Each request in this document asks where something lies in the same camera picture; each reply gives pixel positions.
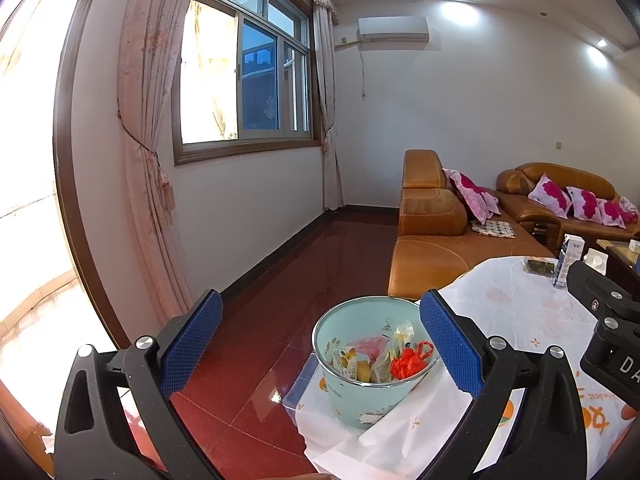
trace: air conditioner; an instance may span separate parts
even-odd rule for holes
[[[429,27],[424,16],[381,16],[358,20],[363,41],[429,41]]]

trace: blue gripper pad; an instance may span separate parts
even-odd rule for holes
[[[476,399],[484,387],[478,352],[452,317],[439,294],[426,292],[420,300],[420,321],[459,390]]]
[[[222,321],[222,298],[212,290],[187,316],[189,319],[161,360],[160,390],[165,397],[187,384]]]

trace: baseboard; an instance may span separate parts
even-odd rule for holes
[[[318,218],[313,220],[308,225],[304,226],[300,231],[294,234],[289,240],[284,242],[280,247],[273,251],[273,253],[265,256],[261,261],[255,264],[251,269],[245,272],[225,290],[220,292],[223,303],[227,304],[233,301],[235,298],[254,283],[260,276],[267,273],[271,267],[277,264],[284,256],[287,255],[296,245],[298,245],[308,234],[314,231],[317,227],[320,227],[331,214],[330,211],[323,212]]]
[[[318,218],[304,226],[300,231],[289,238],[289,240],[274,250],[273,253],[265,256],[260,262],[255,264],[251,269],[225,288],[225,290],[220,293],[223,303],[228,304],[240,296],[246,288],[260,278],[260,276],[267,273],[271,267],[291,252],[307,235],[311,234],[312,231],[317,227],[320,227],[320,225],[328,219],[347,222],[398,225],[398,208],[371,205],[346,205],[337,211],[323,212]]]
[[[397,207],[382,207],[379,205],[352,205],[347,204],[340,208],[340,211],[354,212],[354,213],[374,213],[374,214],[389,214],[398,215],[399,209]]]
[[[347,222],[398,225],[399,209],[375,205],[346,205],[335,212],[336,219]]]

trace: table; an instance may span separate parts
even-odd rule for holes
[[[607,277],[631,294],[634,301],[640,301],[640,276],[636,272],[640,254],[631,251],[628,242],[597,240],[596,243],[609,255]]]
[[[544,276],[527,274],[523,258],[487,260],[440,293],[460,316],[472,318],[486,335],[500,335],[518,350],[543,352],[561,346],[575,373],[588,444],[589,476],[607,459],[611,444],[626,427],[624,402],[580,370],[580,358],[596,323],[567,291]],[[517,414],[522,390],[511,394],[479,468],[493,463]],[[367,431],[347,428],[335,417],[322,370],[318,368],[295,410],[305,454],[320,472],[341,480],[412,480],[446,442],[471,402],[441,362],[409,396]]]

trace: light blue bucket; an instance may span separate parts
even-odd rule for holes
[[[415,303],[387,296],[369,296],[345,301],[324,314],[312,335],[314,352],[322,366],[327,392],[340,421],[354,428],[370,428],[413,390],[438,360],[433,351],[428,366],[402,381],[375,384],[347,379],[335,372],[324,357],[327,344],[336,338],[341,345],[368,336],[389,335],[396,326],[409,321],[414,326],[414,342],[431,338],[420,322]]]

